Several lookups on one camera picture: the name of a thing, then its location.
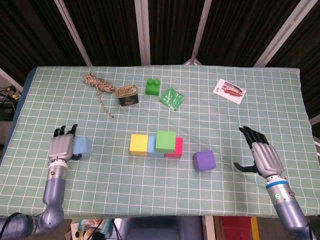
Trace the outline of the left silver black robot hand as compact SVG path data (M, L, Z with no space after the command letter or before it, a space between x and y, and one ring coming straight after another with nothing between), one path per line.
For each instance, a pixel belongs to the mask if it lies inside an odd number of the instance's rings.
M74 124L67 133L65 133L65 125L54 130L48 150L48 159L51 163L56 160L63 160L67 163L69 160L78 161L82 158L82 154L73 153L77 126Z

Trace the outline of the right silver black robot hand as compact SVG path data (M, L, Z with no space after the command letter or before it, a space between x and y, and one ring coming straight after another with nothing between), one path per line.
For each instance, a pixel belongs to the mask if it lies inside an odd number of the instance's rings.
M234 162L234 166L243 173L258 173L265 179L275 175L281 176L285 169L275 148L269 144L265 135L247 126L240 127L239 130L251 150L253 165L242 166Z

